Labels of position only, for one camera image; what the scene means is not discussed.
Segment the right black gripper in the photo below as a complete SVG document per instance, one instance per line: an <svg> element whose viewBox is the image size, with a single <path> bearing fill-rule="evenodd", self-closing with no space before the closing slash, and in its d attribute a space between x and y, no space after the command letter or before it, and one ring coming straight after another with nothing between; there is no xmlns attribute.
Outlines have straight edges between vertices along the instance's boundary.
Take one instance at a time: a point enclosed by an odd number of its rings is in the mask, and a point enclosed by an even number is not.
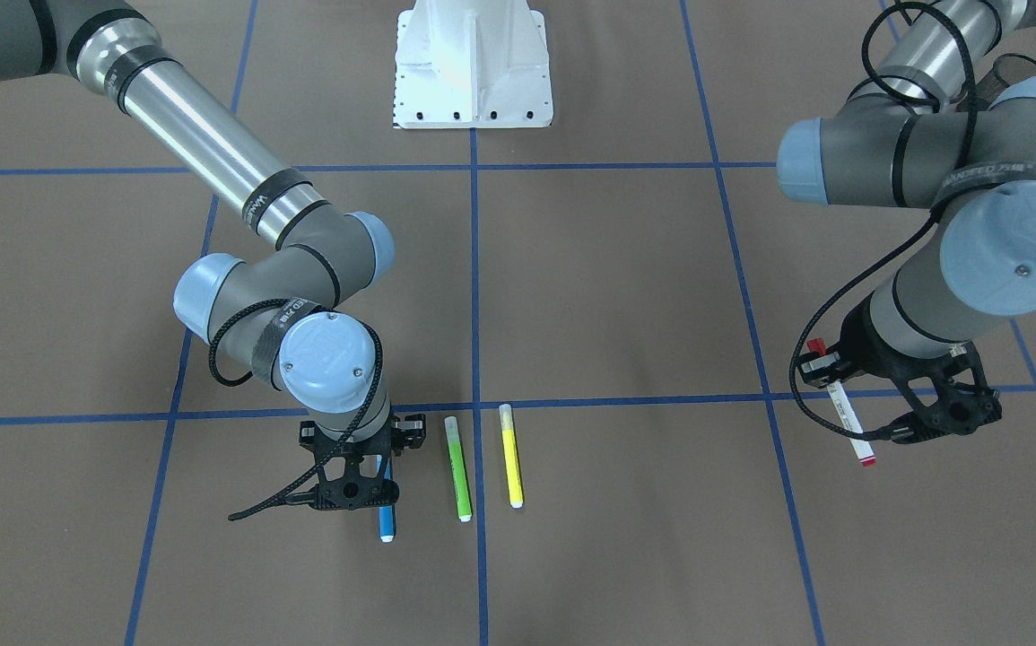
<svg viewBox="0 0 1036 646"><path fill-rule="evenodd" d="M316 422L300 422L299 445L314 456L394 456L405 449L419 449L426 441L427 425L424 415L391 415L378 432L367 439L340 442L340 431L322 431Z"/></svg>

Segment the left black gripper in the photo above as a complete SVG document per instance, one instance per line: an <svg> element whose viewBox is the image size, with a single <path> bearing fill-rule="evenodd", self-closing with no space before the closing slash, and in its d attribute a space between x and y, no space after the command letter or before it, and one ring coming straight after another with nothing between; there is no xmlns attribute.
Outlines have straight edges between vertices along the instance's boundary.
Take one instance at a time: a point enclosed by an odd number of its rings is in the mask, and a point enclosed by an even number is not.
<svg viewBox="0 0 1036 646"><path fill-rule="evenodd" d="M850 378L850 362L828 346L808 346L807 352L797 357L796 369L805 384L818 389Z"/></svg>

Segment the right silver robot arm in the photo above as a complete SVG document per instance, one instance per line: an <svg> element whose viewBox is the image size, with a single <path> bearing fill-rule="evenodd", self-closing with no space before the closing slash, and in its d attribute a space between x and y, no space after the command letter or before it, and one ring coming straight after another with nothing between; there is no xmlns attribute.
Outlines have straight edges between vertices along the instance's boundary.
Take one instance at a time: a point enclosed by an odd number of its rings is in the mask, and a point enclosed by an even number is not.
<svg viewBox="0 0 1036 646"><path fill-rule="evenodd" d="M386 221L395 268L348 310L387 345L398 402L457 394L422 327L418 261L435 241L426 171L390 150L396 1L164 1L165 45L343 210ZM0 84L0 453L68 459L98 442L145 459L168 412L289 407L267 386L220 388L170 294L191 261L270 254L239 214L115 107L64 77Z"/></svg>

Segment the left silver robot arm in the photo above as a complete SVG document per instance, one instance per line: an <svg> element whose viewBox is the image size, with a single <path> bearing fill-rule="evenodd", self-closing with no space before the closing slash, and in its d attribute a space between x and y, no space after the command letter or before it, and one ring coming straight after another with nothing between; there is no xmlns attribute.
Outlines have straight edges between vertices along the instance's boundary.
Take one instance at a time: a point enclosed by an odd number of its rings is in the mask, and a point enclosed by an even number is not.
<svg viewBox="0 0 1036 646"><path fill-rule="evenodd" d="M931 241L852 310L838 380L945 359L1036 311L1036 76L984 90L974 61L1036 1L911 4L911 25L833 118L793 124L779 187L821 205L927 210Z"/></svg>

